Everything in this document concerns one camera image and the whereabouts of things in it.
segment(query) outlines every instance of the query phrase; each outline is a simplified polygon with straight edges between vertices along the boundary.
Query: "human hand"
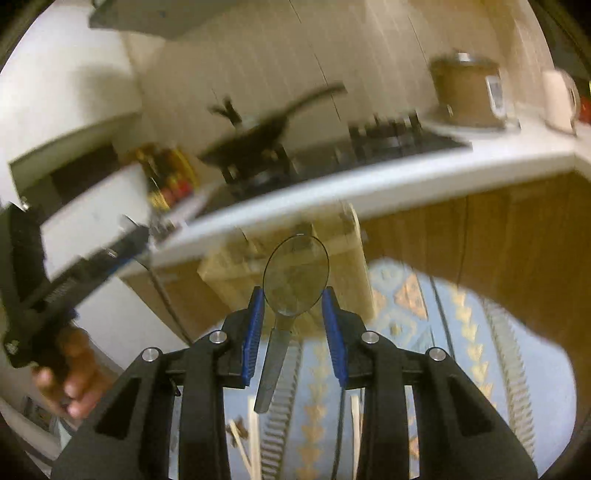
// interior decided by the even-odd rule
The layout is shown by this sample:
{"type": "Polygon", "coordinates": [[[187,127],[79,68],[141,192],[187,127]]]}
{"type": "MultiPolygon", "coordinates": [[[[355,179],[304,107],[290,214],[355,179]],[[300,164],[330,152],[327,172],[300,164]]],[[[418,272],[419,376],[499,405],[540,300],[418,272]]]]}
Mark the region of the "human hand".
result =
{"type": "Polygon", "coordinates": [[[59,384],[48,367],[35,367],[33,380],[53,413],[68,414],[75,420],[85,419],[113,382],[97,365],[84,330],[66,327],[60,332],[57,343],[69,367],[64,383],[59,384]],[[72,401],[63,406],[61,401],[66,397],[72,401]]]}

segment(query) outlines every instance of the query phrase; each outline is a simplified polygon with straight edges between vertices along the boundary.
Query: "wooden stick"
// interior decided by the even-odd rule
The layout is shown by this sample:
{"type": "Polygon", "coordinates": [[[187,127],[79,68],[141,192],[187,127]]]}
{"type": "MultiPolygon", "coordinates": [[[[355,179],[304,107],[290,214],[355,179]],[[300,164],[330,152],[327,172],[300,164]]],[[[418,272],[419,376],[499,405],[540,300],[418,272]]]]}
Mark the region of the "wooden stick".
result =
{"type": "Polygon", "coordinates": [[[357,477],[359,449],[361,448],[361,413],[359,395],[351,395],[351,416],[353,417],[353,480],[357,477]]]}
{"type": "Polygon", "coordinates": [[[238,428],[236,427],[236,423],[234,422],[234,420],[230,420],[230,430],[232,432],[234,440],[236,440],[236,444],[238,445],[238,450],[240,451],[240,456],[242,457],[242,462],[246,467],[246,471],[248,471],[248,475],[252,477],[251,463],[248,460],[248,457],[246,456],[244,447],[242,446],[242,439],[240,438],[240,433],[238,432],[238,428]]]}
{"type": "Polygon", "coordinates": [[[252,466],[251,480],[261,480],[261,439],[254,396],[248,397],[248,434],[252,466]]]}

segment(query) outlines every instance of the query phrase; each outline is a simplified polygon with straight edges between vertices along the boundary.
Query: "white countertop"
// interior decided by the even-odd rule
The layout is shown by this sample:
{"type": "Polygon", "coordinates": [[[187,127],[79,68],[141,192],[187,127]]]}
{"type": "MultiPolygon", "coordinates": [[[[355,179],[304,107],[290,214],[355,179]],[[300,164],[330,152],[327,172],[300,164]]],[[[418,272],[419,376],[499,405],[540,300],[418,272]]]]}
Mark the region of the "white countertop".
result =
{"type": "MultiPolygon", "coordinates": [[[[195,219],[154,250],[154,264],[199,257],[236,228],[338,201],[351,202],[360,218],[368,218],[571,170],[591,180],[591,127],[579,125],[574,137],[548,129],[532,115],[520,120],[520,131],[474,134],[464,129],[454,134],[471,142],[472,149],[415,155],[337,173],[195,219]]],[[[210,192],[202,193],[197,202],[203,203],[210,192]]],[[[131,264],[119,276],[140,270],[131,264]]]]}

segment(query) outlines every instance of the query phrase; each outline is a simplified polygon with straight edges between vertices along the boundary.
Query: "blue gripper pad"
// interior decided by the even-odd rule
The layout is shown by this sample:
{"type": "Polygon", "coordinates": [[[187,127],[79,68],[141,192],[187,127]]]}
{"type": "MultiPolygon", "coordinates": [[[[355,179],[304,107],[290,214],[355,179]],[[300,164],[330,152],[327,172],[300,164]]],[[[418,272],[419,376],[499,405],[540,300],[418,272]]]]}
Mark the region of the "blue gripper pad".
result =
{"type": "Polygon", "coordinates": [[[345,388],[349,375],[347,373],[347,349],[343,334],[340,331],[337,322],[339,314],[339,304],[334,298],[334,293],[328,288],[322,292],[322,317],[324,319],[324,329],[326,339],[329,343],[330,358],[333,364],[335,377],[339,380],[341,388],[345,388]]]}
{"type": "Polygon", "coordinates": [[[265,296],[261,287],[255,287],[252,291],[248,313],[250,318],[242,350],[242,381],[245,386],[251,384],[251,378],[255,374],[256,355],[261,341],[262,321],[265,317],[265,296]]]}

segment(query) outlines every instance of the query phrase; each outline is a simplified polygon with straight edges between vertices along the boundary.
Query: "white kettle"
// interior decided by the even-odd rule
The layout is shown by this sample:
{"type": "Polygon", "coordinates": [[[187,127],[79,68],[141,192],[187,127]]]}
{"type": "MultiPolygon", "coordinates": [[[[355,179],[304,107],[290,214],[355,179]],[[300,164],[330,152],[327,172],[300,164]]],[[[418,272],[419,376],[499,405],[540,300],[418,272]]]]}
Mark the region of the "white kettle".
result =
{"type": "Polygon", "coordinates": [[[542,72],[546,124],[576,135],[574,121],[581,112],[581,99],[574,80],[563,70],[542,72]]]}

